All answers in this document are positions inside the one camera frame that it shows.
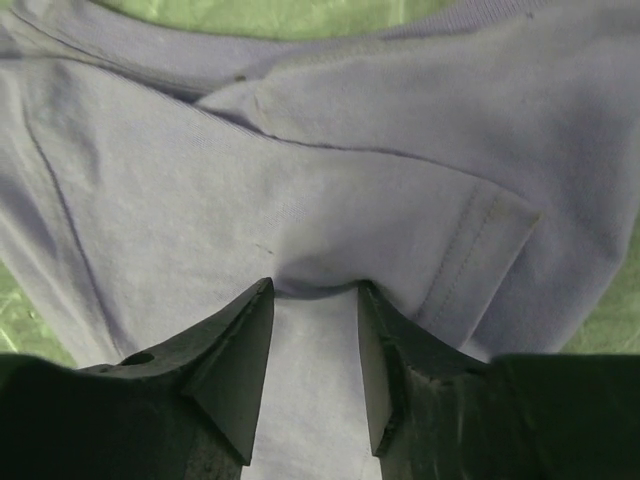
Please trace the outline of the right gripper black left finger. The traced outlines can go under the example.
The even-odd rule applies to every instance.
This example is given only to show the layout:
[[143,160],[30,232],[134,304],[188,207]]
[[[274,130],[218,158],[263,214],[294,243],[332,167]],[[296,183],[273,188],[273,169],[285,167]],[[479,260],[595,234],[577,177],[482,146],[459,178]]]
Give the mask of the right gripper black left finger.
[[264,278],[122,362],[1,357],[5,479],[237,479],[252,459],[274,317]]

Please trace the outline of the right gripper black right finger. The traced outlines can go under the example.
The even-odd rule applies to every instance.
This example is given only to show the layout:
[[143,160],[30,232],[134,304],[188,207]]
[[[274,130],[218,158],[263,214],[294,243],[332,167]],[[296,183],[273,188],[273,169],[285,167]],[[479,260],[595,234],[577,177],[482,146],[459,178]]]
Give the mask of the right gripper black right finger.
[[358,289],[372,453],[386,479],[635,479],[635,355],[477,361]]

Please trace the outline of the lavender t shirt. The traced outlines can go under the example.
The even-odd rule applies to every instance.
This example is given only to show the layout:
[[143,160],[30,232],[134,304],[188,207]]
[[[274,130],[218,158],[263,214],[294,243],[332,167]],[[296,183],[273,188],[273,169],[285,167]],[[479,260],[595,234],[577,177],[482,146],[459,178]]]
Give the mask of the lavender t shirt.
[[248,479],[376,479],[359,280],[486,360],[556,352],[639,211],[639,5],[466,1],[362,38],[1,15],[1,257],[82,366],[263,277]]

